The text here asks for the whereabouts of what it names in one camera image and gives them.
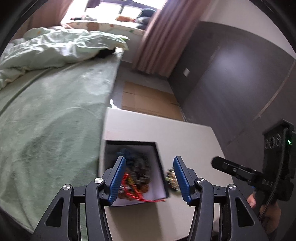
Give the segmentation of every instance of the gray wall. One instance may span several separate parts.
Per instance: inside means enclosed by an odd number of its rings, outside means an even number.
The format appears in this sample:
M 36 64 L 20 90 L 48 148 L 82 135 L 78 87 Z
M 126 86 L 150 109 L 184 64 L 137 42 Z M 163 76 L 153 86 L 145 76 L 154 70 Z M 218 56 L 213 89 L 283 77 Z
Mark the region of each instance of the gray wall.
M 294 64 L 291 55 L 258 35 L 200 22 L 169 83 L 187 121 L 211 126 L 227 159 L 261 171 L 262 132 L 281 118 L 296 125 Z M 243 182 L 235 183 L 244 195 L 251 193 Z M 295 201 L 296 191 L 280 203 L 285 217 L 277 240 L 296 218 Z
M 296 58 L 295 51 L 279 28 L 250 0 L 211 0 L 201 20 L 246 30 L 267 39 Z

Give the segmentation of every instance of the red wire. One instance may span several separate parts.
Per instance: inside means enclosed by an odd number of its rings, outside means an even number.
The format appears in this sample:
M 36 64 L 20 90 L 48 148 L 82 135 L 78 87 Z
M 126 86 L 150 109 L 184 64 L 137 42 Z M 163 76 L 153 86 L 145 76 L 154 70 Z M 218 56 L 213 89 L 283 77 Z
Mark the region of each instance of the red wire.
M 139 197 L 136 197 L 134 195 L 132 195 L 131 193 L 128 192 L 128 190 L 126 189 L 126 179 L 129 177 L 129 174 L 125 173 L 124 176 L 123 176 L 123 179 L 122 179 L 122 185 L 124 187 L 124 192 L 126 195 L 128 195 L 129 197 L 133 198 L 133 199 L 136 199 L 138 201 L 141 201 L 141 202 L 164 202 L 165 200 L 164 199 L 160 199 L 160 200 L 145 200 L 143 198 L 139 198 Z

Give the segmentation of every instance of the light switch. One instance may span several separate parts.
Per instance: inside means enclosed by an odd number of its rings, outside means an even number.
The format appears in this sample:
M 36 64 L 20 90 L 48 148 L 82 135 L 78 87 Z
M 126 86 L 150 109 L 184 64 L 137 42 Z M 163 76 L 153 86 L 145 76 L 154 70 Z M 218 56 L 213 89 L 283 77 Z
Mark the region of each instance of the light switch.
M 190 73 L 189 69 L 185 68 L 185 70 L 183 71 L 183 74 L 187 77 L 189 73 Z

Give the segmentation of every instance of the open box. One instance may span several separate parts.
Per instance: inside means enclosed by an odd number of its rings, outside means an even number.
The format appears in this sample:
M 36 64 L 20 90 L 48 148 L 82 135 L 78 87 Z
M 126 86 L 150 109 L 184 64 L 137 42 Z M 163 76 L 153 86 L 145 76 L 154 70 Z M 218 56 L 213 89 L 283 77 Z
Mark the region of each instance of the open box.
M 147 156 L 150 164 L 150 183 L 149 191 L 143 194 L 146 200 L 159 200 L 169 197 L 167 183 L 163 173 L 162 164 L 158 155 L 157 147 L 154 142 L 134 142 L 134 141 L 106 141 L 101 171 L 114 166 L 118 154 L 122 148 L 127 148 L 132 152 L 142 153 Z M 138 200 L 129 201 L 117 198 L 112 206 L 127 206 L 144 203 Z

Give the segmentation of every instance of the green blanket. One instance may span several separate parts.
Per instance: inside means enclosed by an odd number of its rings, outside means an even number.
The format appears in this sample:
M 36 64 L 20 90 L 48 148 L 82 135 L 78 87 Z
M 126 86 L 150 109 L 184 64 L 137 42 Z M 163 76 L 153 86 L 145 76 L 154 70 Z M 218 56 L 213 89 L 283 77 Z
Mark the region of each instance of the green blanket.
M 0 91 L 0 207 L 30 232 L 64 184 L 97 177 L 121 55 L 31 71 Z
M 0 57 L 0 90 L 27 70 L 62 67 L 94 57 L 102 49 L 128 50 L 121 35 L 84 29 L 33 28 L 15 39 Z

